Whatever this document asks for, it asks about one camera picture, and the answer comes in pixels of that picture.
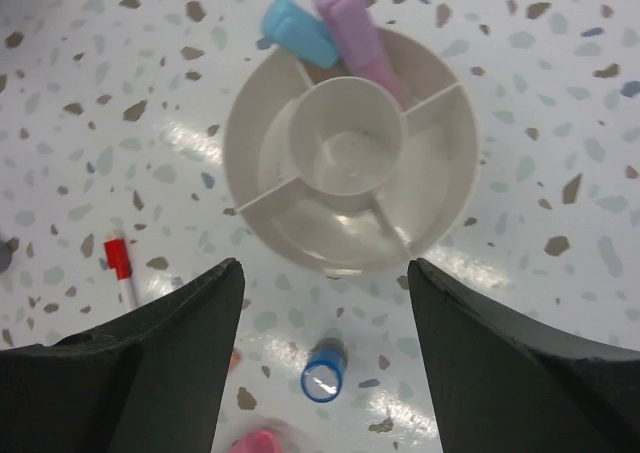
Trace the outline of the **pink purple highlighter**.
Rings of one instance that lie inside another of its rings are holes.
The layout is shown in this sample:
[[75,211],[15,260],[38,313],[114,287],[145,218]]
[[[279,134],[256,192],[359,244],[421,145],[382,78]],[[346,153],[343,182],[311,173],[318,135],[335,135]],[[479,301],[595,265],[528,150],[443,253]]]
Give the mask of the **pink purple highlighter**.
[[343,63],[354,76],[385,88],[402,109],[407,97],[364,0],[314,0]]

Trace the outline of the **blue cylindrical stamp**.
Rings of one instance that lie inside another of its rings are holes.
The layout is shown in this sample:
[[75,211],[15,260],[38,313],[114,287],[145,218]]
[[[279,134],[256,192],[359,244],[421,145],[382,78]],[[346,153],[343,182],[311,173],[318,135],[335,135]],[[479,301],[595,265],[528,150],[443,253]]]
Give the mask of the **blue cylindrical stamp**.
[[348,356],[342,341],[337,338],[320,340],[308,355],[300,376],[304,395],[315,403],[329,403],[340,394]]

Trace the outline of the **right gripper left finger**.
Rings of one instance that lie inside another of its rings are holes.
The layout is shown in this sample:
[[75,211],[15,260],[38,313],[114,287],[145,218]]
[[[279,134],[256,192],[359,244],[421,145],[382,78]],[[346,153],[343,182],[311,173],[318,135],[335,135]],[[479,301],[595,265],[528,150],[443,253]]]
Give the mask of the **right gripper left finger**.
[[207,452],[244,296],[229,258],[51,346],[1,354],[5,452]]

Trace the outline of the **blue cap highlighter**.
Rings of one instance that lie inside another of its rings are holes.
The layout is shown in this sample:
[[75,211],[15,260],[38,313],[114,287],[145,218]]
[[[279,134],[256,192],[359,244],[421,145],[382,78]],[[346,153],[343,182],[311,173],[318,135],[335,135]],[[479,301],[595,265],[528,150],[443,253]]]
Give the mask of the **blue cap highlighter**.
[[328,69],[340,59],[326,25],[291,0],[274,0],[266,10],[261,32],[272,43],[318,67]]

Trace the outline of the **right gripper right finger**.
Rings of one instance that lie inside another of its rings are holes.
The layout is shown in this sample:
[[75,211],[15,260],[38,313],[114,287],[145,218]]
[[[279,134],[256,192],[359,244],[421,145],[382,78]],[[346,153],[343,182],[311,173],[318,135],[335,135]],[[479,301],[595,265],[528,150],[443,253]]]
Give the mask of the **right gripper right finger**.
[[638,451],[637,351],[543,324],[422,258],[407,276],[444,451]]

